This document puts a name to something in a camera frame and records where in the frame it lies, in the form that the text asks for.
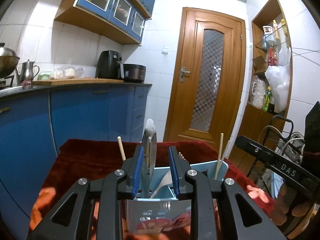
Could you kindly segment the right hand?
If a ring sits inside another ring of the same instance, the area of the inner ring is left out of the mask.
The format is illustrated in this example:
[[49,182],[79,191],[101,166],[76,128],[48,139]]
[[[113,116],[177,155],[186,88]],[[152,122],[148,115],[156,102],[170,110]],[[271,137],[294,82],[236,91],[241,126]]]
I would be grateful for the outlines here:
[[[270,218],[277,226],[283,225],[287,221],[287,215],[292,204],[289,202],[289,188],[284,183],[278,193],[277,199],[274,202],[274,208]],[[293,217],[304,217],[300,225],[305,228],[310,223],[310,218],[315,205],[310,201],[295,206],[291,212]]]

